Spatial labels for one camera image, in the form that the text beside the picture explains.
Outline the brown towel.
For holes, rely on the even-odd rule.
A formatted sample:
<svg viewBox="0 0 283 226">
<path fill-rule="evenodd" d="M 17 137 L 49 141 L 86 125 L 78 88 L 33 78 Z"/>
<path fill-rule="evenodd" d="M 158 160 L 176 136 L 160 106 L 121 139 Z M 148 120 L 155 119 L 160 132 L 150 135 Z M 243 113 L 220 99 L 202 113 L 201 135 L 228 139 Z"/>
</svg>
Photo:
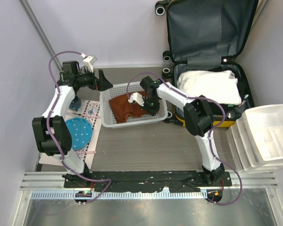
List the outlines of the brown towel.
<svg viewBox="0 0 283 226">
<path fill-rule="evenodd" d="M 109 105 L 117 123 L 126 123 L 129 117 L 140 118 L 148 114 L 148 112 L 142 110 L 141 106 L 137 103 L 129 103 L 127 94 L 109 100 Z"/>
</svg>

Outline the white perforated plastic basket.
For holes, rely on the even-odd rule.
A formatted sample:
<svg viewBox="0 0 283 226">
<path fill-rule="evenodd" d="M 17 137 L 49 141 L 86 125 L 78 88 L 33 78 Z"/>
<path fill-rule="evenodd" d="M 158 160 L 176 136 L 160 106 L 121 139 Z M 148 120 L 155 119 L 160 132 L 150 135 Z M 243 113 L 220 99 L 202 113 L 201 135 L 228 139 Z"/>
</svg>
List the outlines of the white perforated plastic basket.
<svg viewBox="0 0 283 226">
<path fill-rule="evenodd" d="M 100 117 L 102 125 L 106 128 L 122 128 L 143 124 L 157 123 L 167 118 L 167 104 L 165 100 L 159 100 L 159 110 L 151 115 L 141 109 L 137 103 L 128 102 L 127 94 L 138 92 L 146 97 L 146 92 L 139 82 L 129 85 L 117 84 L 100 93 Z"/>
</svg>

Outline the white fluffy towel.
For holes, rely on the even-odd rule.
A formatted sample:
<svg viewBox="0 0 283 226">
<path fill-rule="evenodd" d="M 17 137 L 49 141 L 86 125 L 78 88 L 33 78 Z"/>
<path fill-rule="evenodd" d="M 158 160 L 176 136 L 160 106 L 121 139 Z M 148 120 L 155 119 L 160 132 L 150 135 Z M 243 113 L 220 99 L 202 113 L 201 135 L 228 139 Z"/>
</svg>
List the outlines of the white fluffy towel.
<svg viewBox="0 0 283 226">
<path fill-rule="evenodd" d="M 222 72 L 187 71 L 177 79 L 177 87 L 190 96 L 205 96 L 224 105 L 242 103 L 238 79 L 230 70 Z"/>
</svg>

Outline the yellow cartoon hard-shell suitcase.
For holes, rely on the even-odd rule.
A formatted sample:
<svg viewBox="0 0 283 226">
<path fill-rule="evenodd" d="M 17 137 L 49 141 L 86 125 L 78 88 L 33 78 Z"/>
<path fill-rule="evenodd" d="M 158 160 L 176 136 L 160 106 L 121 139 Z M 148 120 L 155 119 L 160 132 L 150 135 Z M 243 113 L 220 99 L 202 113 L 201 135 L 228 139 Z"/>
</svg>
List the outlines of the yellow cartoon hard-shell suitcase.
<svg viewBox="0 0 283 226">
<path fill-rule="evenodd" d="M 169 49 L 162 58 L 173 63 L 162 70 L 164 79 L 176 85 L 180 75 L 191 70 L 231 70 L 237 78 L 242 103 L 211 105 L 215 123 L 223 128 L 254 107 L 247 77 L 235 59 L 246 44 L 257 6 L 256 0 L 159 0 L 155 4 L 155 14 L 166 17 Z"/>
</svg>

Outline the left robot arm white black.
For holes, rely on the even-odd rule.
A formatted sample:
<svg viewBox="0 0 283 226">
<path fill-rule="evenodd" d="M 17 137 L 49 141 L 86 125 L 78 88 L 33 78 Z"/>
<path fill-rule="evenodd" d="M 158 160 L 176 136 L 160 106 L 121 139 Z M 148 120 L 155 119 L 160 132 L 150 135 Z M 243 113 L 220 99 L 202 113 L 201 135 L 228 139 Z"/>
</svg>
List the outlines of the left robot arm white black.
<svg viewBox="0 0 283 226">
<path fill-rule="evenodd" d="M 65 116 L 80 88 L 106 91 L 113 87 L 102 69 L 95 76 L 92 64 L 87 63 L 85 66 L 87 70 L 82 73 L 77 61 L 63 62 L 60 78 L 54 80 L 55 94 L 48 109 L 32 121 L 38 151 L 57 159 L 67 169 L 66 177 L 75 178 L 75 183 L 81 188 L 87 187 L 93 179 L 84 160 L 72 148 Z"/>
</svg>

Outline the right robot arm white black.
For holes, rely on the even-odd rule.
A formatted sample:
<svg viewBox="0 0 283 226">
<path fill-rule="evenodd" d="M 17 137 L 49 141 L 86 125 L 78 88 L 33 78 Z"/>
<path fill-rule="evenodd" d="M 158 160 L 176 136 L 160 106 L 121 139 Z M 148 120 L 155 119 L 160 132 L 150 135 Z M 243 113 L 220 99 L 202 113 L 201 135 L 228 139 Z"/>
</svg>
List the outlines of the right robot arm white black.
<svg viewBox="0 0 283 226">
<path fill-rule="evenodd" d="M 195 136 L 202 156 L 204 182 L 216 185 L 225 173 L 213 137 L 214 116 L 210 108 L 216 101 L 191 96 L 162 78 L 153 80 L 147 73 L 141 82 L 112 85 L 99 70 L 100 115 L 106 128 L 121 128 L 156 123 L 167 118 L 166 102 L 184 113 L 185 127 Z"/>
</svg>

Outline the patterned white placemat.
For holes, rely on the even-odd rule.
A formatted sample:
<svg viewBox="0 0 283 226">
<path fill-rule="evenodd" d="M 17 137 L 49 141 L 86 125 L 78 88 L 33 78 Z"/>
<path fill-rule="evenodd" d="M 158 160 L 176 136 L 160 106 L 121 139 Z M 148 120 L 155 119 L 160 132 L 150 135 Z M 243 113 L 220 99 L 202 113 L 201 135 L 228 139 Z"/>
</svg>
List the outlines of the patterned white placemat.
<svg viewBox="0 0 283 226">
<path fill-rule="evenodd" d="M 101 128 L 99 101 L 82 100 L 78 111 L 67 111 L 65 122 L 73 150 L 91 168 Z"/>
</svg>

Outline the small blue cup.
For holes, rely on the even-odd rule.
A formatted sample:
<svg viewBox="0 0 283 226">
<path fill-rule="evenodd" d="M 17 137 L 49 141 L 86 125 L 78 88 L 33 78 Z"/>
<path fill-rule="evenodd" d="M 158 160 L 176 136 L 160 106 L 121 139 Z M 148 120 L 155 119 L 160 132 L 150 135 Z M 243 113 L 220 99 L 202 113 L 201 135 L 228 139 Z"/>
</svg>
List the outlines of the small blue cup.
<svg viewBox="0 0 283 226">
<path fill-rule="evenodd" d="M 82 101 L 78 96 L 75 96 L 69 105 L 70 110 L 78 111 L 82 105 Z"/>
</svg>

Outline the pink chopstick near cup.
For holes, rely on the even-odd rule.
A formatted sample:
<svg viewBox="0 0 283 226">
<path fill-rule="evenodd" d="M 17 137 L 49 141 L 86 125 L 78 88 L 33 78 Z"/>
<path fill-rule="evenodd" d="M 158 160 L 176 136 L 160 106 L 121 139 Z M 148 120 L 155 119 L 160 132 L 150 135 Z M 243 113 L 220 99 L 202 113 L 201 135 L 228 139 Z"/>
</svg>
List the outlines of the pink chopstick near cup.
<svg viewBox="0 0 283 226">
<path fill-rule="evenodd" d="M 99 115 L 87 115 L 87 114 L 84 114 L 83 117 L 88 117 L 88 118 L 100 118 Z"/>
</svg>

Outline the blue dotted plate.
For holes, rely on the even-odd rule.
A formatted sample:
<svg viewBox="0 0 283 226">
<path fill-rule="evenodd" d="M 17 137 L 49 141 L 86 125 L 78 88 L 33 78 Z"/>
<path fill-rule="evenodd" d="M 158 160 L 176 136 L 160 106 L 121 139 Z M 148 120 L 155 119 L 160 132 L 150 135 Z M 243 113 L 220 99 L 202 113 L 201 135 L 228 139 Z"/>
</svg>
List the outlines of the blue dotted plate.
<svg viewBox="0 0 283 226">
<path fill-rule="evenodd" d="M 74 151 L 84 148 L 91 140 L 93 129 L 90 122 L 84 118 L 72 118 L 66 121 L 72 139 Z"/>
</svg>

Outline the pink chopstick near edge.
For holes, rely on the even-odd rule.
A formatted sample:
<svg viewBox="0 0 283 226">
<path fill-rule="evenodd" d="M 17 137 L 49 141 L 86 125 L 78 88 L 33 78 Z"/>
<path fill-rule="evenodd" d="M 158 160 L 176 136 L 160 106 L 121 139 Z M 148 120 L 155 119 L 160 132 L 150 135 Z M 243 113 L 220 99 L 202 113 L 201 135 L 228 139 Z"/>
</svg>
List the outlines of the pink chopstick near edge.
<svg viewBox="0 0 283 226">
<path fill-rule="evenodd" d="M 95 154 L 96 151 L 76 151 L 76 154 Z"/>
</svg>

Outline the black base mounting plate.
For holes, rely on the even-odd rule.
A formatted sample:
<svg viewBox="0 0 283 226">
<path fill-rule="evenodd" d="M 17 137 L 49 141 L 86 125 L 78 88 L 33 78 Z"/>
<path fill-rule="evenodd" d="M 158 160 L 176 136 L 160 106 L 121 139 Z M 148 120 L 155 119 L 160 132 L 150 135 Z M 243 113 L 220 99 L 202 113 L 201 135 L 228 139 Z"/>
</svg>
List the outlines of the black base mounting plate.
<svg viewBox="0 0 283 226">
<path fill-rule="evenodd" d="M 101 192 L 111 179 L 106 192 L 114 193 L 160 193 L 168 187 L 172 193 L 199 191 L 201 187 L 232 186 L 229 172 L 216 182 L 209 183 L 204 172 L 184 171 L 94 171 L 88 176 L 93 180 L 86 181 L 76 175 L 64 174 L 65 188 L 93 188 Z"/>
</svg>

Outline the white compartment organizer tray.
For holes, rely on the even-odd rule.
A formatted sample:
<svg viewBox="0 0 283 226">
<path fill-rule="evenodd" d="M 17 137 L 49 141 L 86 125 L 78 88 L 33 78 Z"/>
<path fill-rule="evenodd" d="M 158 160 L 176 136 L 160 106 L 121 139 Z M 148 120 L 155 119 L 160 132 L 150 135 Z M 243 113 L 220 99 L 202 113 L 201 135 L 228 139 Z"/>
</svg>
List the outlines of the white compartment organizer tray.
<svg viewBox="0 0 283 226">
<path fill-rule="evenodd" d="M 226 131 L 226 137 L 239 173 L 283 168 L 283 104 L 246 110 Z"/>
</svg>

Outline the aluminium rail frame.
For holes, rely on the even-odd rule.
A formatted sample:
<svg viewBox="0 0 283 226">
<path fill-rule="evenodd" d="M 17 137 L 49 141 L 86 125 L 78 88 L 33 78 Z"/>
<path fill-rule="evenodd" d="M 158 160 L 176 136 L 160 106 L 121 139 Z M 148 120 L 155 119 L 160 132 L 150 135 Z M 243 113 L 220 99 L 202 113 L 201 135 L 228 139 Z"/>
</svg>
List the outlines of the aluminium rail frame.
<svg viewBox="0 0 283 226">
<path fill-rule="evenodd" d="M 95 171 L 100 182 L 79 181 L 64 172 L 27 172 L 20 189 L 30 191 L 31 199 L 74 199 L 78 203 L 100 200 L 193 199 L 221 196 L 226 189 L 277 188 L 273 173 L 228 171 L 220 182 L 205 185 L 197 171 Z"/>
</svg>

